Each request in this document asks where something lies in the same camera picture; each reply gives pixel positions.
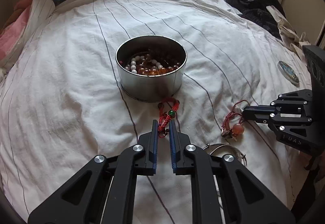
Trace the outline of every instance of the metal lid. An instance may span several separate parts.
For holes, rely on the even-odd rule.
[[[285,62],[279,61],[277,67],[280,69],[280,72],[286,79],[288,79],[294,85],[299,84],[299,78],[296,75],[295,71]]]

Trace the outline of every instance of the bracelet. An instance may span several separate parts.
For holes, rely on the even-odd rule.
[[[243,154],[238,148],[236,148],[235,146],[232,146],[230,144],[224,144],[224,143],[215,143],[215,144],[207,144],[206,146],[204,146],[202,149],[208,149],[212,146],[216,146],[216,148],[210,153],[210,155],[212,155],[216,150],[221,149],[223,147],[229,147],[230,149],[232,149],[234,156],[237,158],[238,161],[240,161],[246,168],[247,168],[247,159],[246,159],[246,154]]]

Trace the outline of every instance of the white bedsheet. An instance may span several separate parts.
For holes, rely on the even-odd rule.
[[[173,38],[187,51],[175,95],[178,128],[198,146],[224,141],[220,126],[235,102],[268,105],[280,93],[311,88],[298,56],[223,0],[67,0],[0,86],[2,184],[25,220],[92,157],[118,155],[151,130],[157,104],[127,96],[114,61],[121,43],[147,34]],[[298,73],[299,88],[281,75],[279,60]],[[291,207],[307,175],[298,151],[277,142],[267,125],[244,127],[233,145]],[[190,179],[173,175],[168,137],[159,139],[158,151],[151,182],[138,177],[133,223],[191,223]]]

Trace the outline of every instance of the brown bead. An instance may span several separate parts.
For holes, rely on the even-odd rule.
[[[140,64],[147,64],[147,60],[146,59],[140,59]]]
[[[159,69],[159,73],[161,74],[161,75],[163,75],[163,74],[165,74],[165,73],[168,73],[168,71],[167,71],[167,69],[166,68],[160,68]]]
[[[143,75],[150,75],[150,70],[149,69],[145,69],[143,71]]]
[[[244,133],[244,127],[241,124],[235,124],[232,126],[231,132],[235,135],[240,135]]]
[[[139,69],[144,68],[144,64],[138,64],[136,66],[136,70],[139,71]]]
[[[140,69],[138,70],[138,74],[139,74],[139,75],[144,75],[144,71],[145,71],[145,69],[142,67],[142,68],[140,68]]]
[[[150,54],[146,54],[144,58],[147,60],[147,62],[151,62],[152,58]]]
[[[150,75],[159,75],[159,72],[156,69],[151,69],[150,70]]]

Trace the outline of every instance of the pink blanket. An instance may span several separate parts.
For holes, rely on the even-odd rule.
[[[22,35],[29,18],[30,6],[28,6],[18,19],[10,24],[0,35],[0,60],[6,57]]]

